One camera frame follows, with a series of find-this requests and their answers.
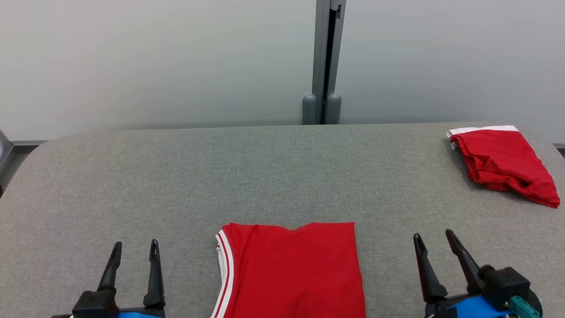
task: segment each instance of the white wall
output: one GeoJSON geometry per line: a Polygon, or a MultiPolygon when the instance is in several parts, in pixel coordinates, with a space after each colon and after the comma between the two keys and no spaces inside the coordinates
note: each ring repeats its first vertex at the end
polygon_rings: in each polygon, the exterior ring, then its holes
{"type": "Polygon", "coordinates": [[[347,0],[340,123],[498,119],[565,143],[565,2],[347,0]]]}
{"type": "Polygon", "coordinates": [[[299,124],[315,0],[0,3],[0,128],[299,124]]]}

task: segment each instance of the gray table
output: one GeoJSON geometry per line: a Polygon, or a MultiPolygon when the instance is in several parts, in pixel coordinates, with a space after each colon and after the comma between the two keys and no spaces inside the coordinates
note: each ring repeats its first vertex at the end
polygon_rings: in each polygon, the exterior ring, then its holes
{"type": "MultiPolygon", "coordinates": [[[[0,200],[0,316],[67,313],[124,244],[117,302],[141,305],[149,245],[163,260],[168,317],[209,317],[223,224],[356,222],[368,317],[423,315],[412,235],[451,294],[466,283],[444,236],[479,264],[532,281],[546,317],[565,312],[563,207],[483,189],[445,131],[491,123],[117,131],[37,148],[0,200]]],[[[565,160],[523,130],[565,193],[565,160]]]]}

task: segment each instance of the red clothing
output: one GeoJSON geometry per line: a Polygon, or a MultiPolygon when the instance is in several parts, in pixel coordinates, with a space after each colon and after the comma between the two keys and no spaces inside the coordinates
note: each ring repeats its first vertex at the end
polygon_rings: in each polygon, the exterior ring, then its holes
{"type": "Polygon", "coordinates": [[[364,318],[354,223],[224,225],[213,318],[364,318]]]}
{"type": "Polygon", "coordinates": [[[458,144],[476,183],[496,191],[514,190],[530,200],[557,208],[553,178],[514,126],[460,128],[447,132],[458,144]]]}

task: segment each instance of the red jersey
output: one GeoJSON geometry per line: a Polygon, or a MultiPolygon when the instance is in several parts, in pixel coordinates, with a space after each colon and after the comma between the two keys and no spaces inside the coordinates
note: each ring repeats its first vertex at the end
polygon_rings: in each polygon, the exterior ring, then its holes
{"type": "Polygon", "coordinates": [[[224,225],[212,318],[364,318],[354,223],[224,225]]]}
{"type": "Polygon", "coordinates": [[[496,191],[514,190],[530,200],[557,208],[553,178],[514,126],[467,127],[447,131],[451,147],[461,148],[468,177],[496,191]]]}

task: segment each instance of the white stripe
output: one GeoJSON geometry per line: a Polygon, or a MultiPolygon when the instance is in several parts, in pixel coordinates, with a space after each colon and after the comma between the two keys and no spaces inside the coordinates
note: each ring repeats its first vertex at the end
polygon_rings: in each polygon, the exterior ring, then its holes
{"type": "Polygon", "coordinates": [[[216,315],[216,311],[218,310],[218,305],[220,304],[220,300],[221,300],[221,296],[224,293],[224,287],[225,287],[225,273],[228,269],[228,264],[227,264],[227,257],[225,257],[225,251],[224,248],[221,245],[221,241],[220,241],[220,234],[216,234],[216,240],[218,241],[218,247],[217,247],[217,251],[218,251],[218,260],[220,262],[220,274],[221,274],[221,289],[220,289],[220,295],[218,296],[218,299],[216,300],[216,306],[214,306],[214,311],[212,311],[212,316],[210,318],[214,318],[214,315],[216,315]]]}
{"type": "Polygon", "coordinates": [[[463,134],[465,132],[476,131],[476,130],[506,130],[506,131],[518,131],[514,126],[489,126],[489,127],[465,127],[465,128],[457,128],[457,129],[450,129],[447,131],[447,138],[451,138],[457,134],[463,134]]]}
{"type": "Polygon", "coordinates": [[[225,295],[224,295],[224,300],[221,302],[221,306],[220,306],[220,312],[218,312],[218,318],[223,318],[226,309],[228,309],[228,304],[229,304],[229,299],[232,296],[232,289],[233,289],[233,276],[235,274],[235,265],[233,262],[233,254],[232,254],[232,248],[229,245],[229,241],[228,238],[225,236],[224,230],[220,230],[220,233],[218,233],[218,235],[221,236],[222,240],[224,240],[224,244],[225,244],[225,251],[227,252],[228,255],[228,261],[229,261],[229,266],[230,266],[230,271],[229,271],[229,277],[228,277],[228,284],[226,286],[226,290],[225,290],[225,295]]]}

